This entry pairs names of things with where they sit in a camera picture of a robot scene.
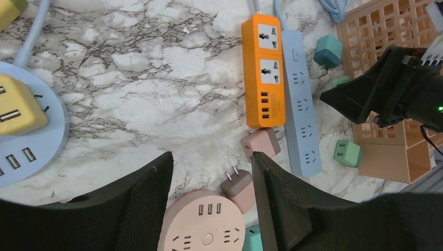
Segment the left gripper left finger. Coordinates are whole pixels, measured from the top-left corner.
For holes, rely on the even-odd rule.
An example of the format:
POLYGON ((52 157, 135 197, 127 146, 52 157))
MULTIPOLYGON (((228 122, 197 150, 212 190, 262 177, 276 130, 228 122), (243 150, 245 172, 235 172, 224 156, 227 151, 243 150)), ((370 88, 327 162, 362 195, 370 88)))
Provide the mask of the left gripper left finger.
POLYGON ((1 201, 1 250, 156 250, 173 174, 165 152, 66 203, 1 201))

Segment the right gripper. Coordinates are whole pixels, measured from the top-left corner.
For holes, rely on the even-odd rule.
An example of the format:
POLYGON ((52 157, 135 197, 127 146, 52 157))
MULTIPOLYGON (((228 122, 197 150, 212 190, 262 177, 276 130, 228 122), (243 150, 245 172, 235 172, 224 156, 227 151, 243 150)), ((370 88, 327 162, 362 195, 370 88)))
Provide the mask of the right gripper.
POLYGON ((442 128, 442 57, 424 48, 388 47, 362 76, 327 90, 320 100, 355 124, 373 111, 376 124, 389 127, 413 119, 429 129, 442 128))

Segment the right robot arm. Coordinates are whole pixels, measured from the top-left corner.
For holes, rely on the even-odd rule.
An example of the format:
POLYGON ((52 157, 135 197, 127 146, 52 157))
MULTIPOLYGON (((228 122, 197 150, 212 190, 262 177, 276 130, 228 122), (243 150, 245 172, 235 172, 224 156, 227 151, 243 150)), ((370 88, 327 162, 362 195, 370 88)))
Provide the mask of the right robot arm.
POLYGON ((442 132, 442 63, 422 61, 425 53, 425 48, 389 46, 366 73, 323 92, 320 100, 354 124, 364 123, 371 112, 380 128, 416 120, 423 138, 435 146, 425 131, 442 132))

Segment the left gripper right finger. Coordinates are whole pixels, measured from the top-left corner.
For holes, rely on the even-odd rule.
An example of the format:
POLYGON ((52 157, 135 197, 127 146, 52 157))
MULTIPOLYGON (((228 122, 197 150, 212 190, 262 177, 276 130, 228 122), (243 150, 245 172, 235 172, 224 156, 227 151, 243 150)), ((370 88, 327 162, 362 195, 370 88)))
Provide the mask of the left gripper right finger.
POLYGON ((303 181, 262 152, 252 175, 264 250, 442 250, 442 194, 352 202, 303 181))

